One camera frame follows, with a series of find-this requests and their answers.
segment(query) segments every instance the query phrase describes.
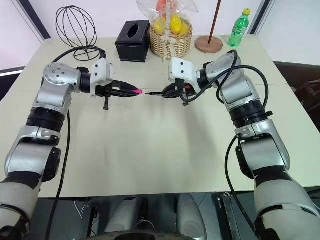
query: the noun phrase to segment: pink object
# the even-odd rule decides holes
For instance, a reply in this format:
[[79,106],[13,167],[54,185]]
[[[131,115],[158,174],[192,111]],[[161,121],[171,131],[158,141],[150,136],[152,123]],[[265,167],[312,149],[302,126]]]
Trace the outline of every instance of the pink object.
[[141,89],[131,90],[131,91],[134,92],[135,94],[142,94],[142,90]]

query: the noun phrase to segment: wooden base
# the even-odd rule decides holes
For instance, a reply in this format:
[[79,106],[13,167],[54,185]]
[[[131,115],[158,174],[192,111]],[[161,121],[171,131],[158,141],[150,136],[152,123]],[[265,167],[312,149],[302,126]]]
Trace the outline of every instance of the wooden base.
[[224,45],[219,38],[214,36],[212,37],[210,44],[208,44],[208,41],[209,36],[201,36],[195,40],[194,45],[196,49],[205,54],[215,54],[219,52]]

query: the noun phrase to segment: green bottle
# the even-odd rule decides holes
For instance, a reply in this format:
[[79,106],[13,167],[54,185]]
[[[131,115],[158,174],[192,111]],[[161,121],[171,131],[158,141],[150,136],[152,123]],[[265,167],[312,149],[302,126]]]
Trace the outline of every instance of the green bottle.
[[241,43],[242,37],[244,36],[247,27],[249,26],[249,15],[251,10],[245,8],[242,16],[235,21],[231,36],[228,41],[230,47],[237,47]]

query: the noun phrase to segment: lemon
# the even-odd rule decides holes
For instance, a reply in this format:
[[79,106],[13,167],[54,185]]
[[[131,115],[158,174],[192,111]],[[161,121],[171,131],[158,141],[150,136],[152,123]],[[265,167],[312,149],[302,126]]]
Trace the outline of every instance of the lemon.
[[189,26],[186,24],[185,21],[182,21],[181,31],[179,33],[180,36],[186,35],[189,32]]
[[163,17],[158,17],[153,24],[154,29],[158,32],[163,34],[166,29],[166,19]]
[[171,21],[170,21],[171,32],[173,32],[174,34],[179,34],[181,31],[181,27],[182,27],[182,22],[181,22],[180,16],[178,14],[172,15]]

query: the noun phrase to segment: wire sculpture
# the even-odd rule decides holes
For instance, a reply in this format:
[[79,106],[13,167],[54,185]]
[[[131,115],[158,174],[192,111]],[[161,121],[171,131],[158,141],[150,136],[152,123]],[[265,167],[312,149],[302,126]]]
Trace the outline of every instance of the wire sculpture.
[[[60,39],[72,48],[94,46],[97,42],[96,26],[92,17],[87,11],[74,5],[64,6],[56,11],[55,29]],[[73,57],[78,61],[89,61],[99,54],[97,50],[80,49],[73,53]]]

